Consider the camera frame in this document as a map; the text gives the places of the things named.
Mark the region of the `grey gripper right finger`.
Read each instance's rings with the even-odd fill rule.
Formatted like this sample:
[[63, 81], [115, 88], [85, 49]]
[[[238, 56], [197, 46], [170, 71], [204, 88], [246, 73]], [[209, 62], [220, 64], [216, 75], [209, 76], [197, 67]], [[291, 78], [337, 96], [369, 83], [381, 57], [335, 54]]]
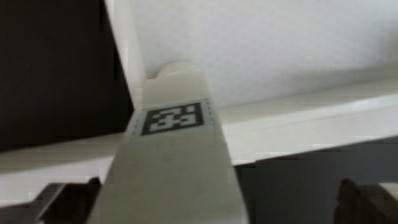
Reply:
[[398, 183], [341, 181], [335, 224], [398, 224]]

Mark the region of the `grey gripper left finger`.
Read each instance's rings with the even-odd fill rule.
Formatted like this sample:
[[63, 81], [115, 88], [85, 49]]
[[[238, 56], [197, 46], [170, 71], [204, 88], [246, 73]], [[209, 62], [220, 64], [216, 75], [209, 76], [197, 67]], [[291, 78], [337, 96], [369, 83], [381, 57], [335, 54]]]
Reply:
[[0, 207], [0, 224], [42, 224], [42, 215], [63, 188], [60, 183], [47, 184], [31, 201]]

